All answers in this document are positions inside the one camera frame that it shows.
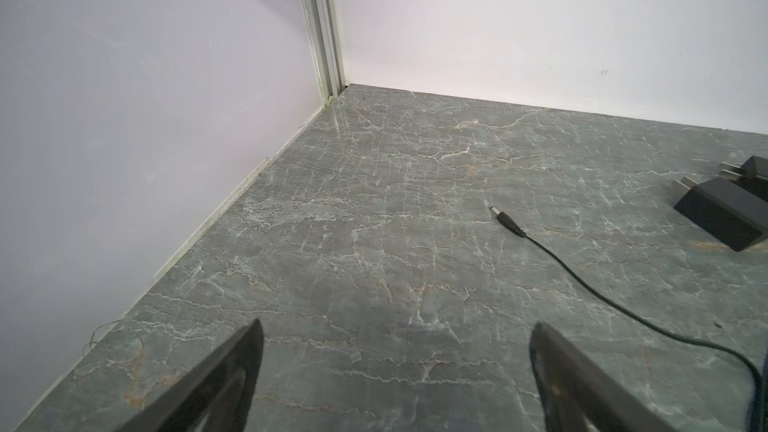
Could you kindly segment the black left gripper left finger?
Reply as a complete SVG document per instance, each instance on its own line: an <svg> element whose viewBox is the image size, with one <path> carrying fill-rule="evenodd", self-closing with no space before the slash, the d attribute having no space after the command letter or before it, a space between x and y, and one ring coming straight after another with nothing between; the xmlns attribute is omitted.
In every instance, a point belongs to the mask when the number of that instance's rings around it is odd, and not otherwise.
<svg viewBox="0 0 768 432"><path fill-rule="evenodd" d="M261 321L237 330L121 431L243 431L264 351Z"/></svg>

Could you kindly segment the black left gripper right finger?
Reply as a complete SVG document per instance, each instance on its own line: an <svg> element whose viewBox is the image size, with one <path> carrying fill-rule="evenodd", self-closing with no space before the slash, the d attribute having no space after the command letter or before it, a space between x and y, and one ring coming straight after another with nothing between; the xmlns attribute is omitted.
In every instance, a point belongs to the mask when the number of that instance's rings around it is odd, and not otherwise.
<svg viewBox="0 0 768 432"><path fill-rule="evenodd" d="M673 429L549 324L535 324L529 355L548 431Z"/></svg>

